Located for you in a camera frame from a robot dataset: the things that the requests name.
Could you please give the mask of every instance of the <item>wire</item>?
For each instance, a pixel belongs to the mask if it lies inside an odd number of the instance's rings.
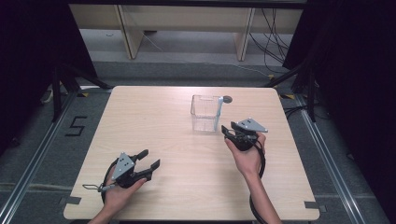
[[[158,45],[156,45],[156,44],[155,44],[150,38],[148,38],[144,33],[143,33],[143,37],[145,37],[145,38],[148,40],[148,42],[150,42],[150,43],[151,43],[156,49],[158,49],[160,52],[164,52],[163,49],[161,49],[160,47],[158,47]],[[164,57],[167,58],[167,59],[169,59],[169,60],[171,60],[171,61],[175,61],[175,62],[193,63],[193,62],[189,62],[189,61],[186,61],[186,60],[170,58],[170,57],[167,57],[166,55],[165,55]],[[208,62],[203,62],[203,63],[201,63],[201,64],[214,64],[214,65],[218,65],[217,63],[208,63]],[[237,67],[237,68],[240,68],[240,69],[244,69],[244,70],[247,70],[247,71],[257,72],[257,73],[260,73],[260,74],[262,74],[262,75],[265,75],[265,76],[269,77],[268,74],[265,74],[264,72],[259,71],[259,70],[256,70],[256,69],[246,68],[246,67],[243,67],[243,66],[240,66],[240,65],[236,65],[236,64],[228,64],[228,65],[231,65],[231,66],[234,66],[234,67]]]

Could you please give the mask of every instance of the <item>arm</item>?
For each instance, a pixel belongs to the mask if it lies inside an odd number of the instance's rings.
[[[113,167],[108,176],[112,176],[114,172]],[[146,178],[138,180],[128,189],[123,189],[120,186],[116,186],[114,189],[106,191],[105,205],[102,210],[89,222],[91,224],[107,224],[120,210],[122,210],[132,198],[132,195],[142,187],[146,182]]]
[[[257,135],[259,136],[258,141],[264,147],[265,136],[262,133],[257,133]],[[262,184],[262,180],[259,177],[261,160],[257,149],[253,147],[247,151],[240,151],[231,140],[225,139],[225,143],[233,153],[236,167],[247,182],[247,187],[257,212],[270,224],[281,223],[279,215],[272,205],[267,191]]]

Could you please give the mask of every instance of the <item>black tape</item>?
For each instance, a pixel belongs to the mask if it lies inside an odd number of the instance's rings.
[[[319,206],[316,202],[304,202],[305,208],[309,209],[319,209]]]
[[[70,196],[70,197],[68,197],[68,198],[66,199],[66,203],[79,204],[79,202],[81,202],[81,198],[79,198],[79,197],[72,197],[72,196]]]

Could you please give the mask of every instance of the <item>wrist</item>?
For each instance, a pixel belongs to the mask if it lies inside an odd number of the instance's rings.
[[[261,182],[260,176],[256,172],[244,173],[243,176],[244,176],[245,180],[247,181],[247,183],[252,183],[252,182],[256,182],[256,181]]]

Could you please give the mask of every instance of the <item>finger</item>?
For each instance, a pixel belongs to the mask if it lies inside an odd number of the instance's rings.
[[[134,193],[138,189],[140,189],[146,182],[147,182],[146,178],[139,179],[131,187],[129,187],[128,190]]]
[[[238,148],[236,148],[235,144],[228,138],[224,139],[225,144],[227,147],[231,150],[232,153],[234,153]]]
[[[256,132],[256,134],[259,136],[257,139],[257,141],[260,143],[259,147],[261,147],[262,151],[265,153],[264,144],[265,144],[266,136],[263,133],[259,133],[259,132]]]

